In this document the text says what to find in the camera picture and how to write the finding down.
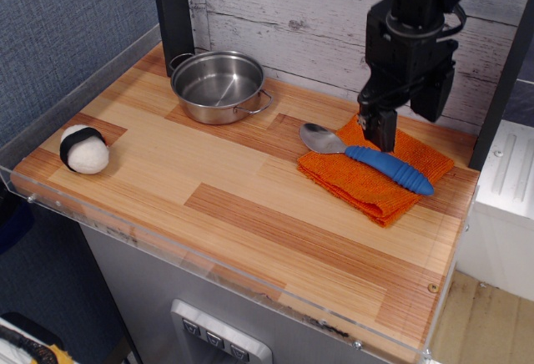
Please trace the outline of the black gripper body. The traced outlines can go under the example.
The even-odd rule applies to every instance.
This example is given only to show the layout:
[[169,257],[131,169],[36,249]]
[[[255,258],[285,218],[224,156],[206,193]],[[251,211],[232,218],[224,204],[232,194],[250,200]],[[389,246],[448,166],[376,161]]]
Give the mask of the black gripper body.
[[383,0],[367,14],[365,61],[371,75],[360,92],[360,108],[397,109],[408,103],[426,76],[455,68],[457,41],[407,38],[388,27],[392,1]]

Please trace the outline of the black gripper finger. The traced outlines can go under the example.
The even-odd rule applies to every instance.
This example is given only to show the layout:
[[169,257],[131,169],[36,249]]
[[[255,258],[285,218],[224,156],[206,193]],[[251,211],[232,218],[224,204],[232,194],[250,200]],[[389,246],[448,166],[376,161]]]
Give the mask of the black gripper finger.
[[424,119],[436,122],[445,108],[454,75],[454,68],[444,68],[431,72],[411,98],[411,109]]
[[397,125],[397,112],[394,109],[363,107],[358,114],[358,124],[364,137],[382,152],[393,152]]

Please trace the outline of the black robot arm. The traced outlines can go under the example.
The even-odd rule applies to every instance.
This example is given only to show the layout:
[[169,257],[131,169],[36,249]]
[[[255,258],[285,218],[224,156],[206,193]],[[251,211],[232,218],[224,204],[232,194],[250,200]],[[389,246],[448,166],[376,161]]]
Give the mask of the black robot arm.
[[451,92],[458,42],[466,24],[461,0],[382,0],[367,14],[370,78],[358,97],[358,123],[383,152],[395,148],[396,110],[404,104],[437,121]]

